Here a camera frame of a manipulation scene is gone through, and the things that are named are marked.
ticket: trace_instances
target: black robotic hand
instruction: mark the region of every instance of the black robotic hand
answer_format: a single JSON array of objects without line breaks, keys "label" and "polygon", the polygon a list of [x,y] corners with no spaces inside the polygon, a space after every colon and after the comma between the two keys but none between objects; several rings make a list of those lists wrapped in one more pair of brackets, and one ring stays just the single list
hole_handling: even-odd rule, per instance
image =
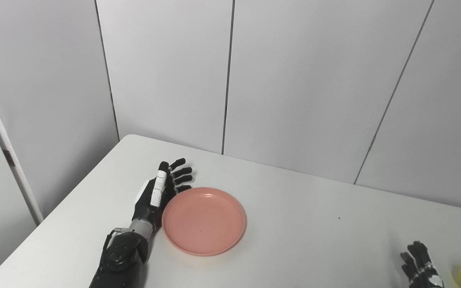
[{"label": "black robotic hand", "polygon": [[106,237],[99,268],[90,288],[143,287],[148,240],[161,227],[161,216],[168,202],[178,193],[191,188],[182,184],[193,179],[192,168],[175,171],[184,164],[184,158],[172,165],[161,162],[156,178],[141,191],[129,228],[115,228]]},{"label": "black robotic hand", "polygon": [[428,248],[419,241],[408,245],[407,248],[413,258],[408,252],[401,253],[401,258],[405,262],[401,268],[408,276],[409,288],[443,288],[444,283],[431,262]]},{"label": "black robotic hand", "polygon": [[158,176],[150,180],[142,191],[141,197],[135,204],[135,211],[132,220],[144,219],[154,226],[154,231],[161,228],[161,216],[163,210],[178,193],[191,188],[190,185],[183,185],[193,180],[192,168],[185,167],[175,171],[186,164],[186,159],[177,159],[170,166],[168,162],[159,164]]}]

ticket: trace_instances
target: table surface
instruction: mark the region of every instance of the table surface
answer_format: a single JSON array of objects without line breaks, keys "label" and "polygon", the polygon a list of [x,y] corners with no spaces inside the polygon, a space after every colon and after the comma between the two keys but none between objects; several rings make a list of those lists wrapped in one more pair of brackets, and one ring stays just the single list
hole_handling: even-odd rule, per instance
[{"label": "table surface", "polygon": [[146,287],[407,288],[399,253],[414,240],[456,287],[461,208],[129,135],[0,266],[0,288],[87,288],[106,234],[130,224],[139,188],[162,160],[181,157],[193,186],[241,202],[247,229],[212,257],[185,254],[159,231]]}]

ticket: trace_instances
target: robotic hand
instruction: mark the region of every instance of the robotic hand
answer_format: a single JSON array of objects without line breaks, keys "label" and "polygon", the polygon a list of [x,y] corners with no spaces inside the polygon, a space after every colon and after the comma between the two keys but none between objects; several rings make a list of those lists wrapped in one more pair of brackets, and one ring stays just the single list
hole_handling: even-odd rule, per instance
[{"label": "robotic hand", "polygon": [[414,258],[408,252],[401,253],[401,258],[405,262],[401,268],[408,276],[409,288],[443,288],[444,283],[431,262],[428,248],[419,241],[408,245],[407,248]]},{"label": "robotic hand", "polygon": [[168,165],[159,164],[156,178],[142,189],[135,204],[129,228],[115,228],[106,237],[99,268],[90,288],[137,288],[143,285],[143,267],[148,259],[148,240],[161,228],[161,216],[168,202],[178,193],[191,188],[181,185],[193,179],[192,168],[176,168],[186,164],[184,158]]}]

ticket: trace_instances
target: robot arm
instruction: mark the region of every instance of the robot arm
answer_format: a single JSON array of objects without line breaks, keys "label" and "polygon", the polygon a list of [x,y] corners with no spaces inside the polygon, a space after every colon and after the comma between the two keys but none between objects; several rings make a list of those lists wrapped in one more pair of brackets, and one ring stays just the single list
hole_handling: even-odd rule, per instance
[{"label": "robot arm", "polygon": [[99,268],[90,288],[138,288],[143,286],[143,267],[148,260],[148,240],[161,228],[161,216],[168,202],[191,188],[192,168],[182,168],[184,158],[172,165],[161,162],[156,178],[150,180],[135,204],[129,228],[115,228],[104,242]]}]

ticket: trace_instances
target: pink plate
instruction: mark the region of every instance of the pink plate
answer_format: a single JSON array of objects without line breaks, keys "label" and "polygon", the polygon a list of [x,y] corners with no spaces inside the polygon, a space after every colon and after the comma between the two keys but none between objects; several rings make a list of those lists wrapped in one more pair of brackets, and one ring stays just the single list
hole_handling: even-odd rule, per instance
[{"label": "pink plate", "polygon": [[216,188],[186,190],[163,212],[166,237],[180,250],[212,256],[234,246],[245,231],[245,211],[238,200]]}]

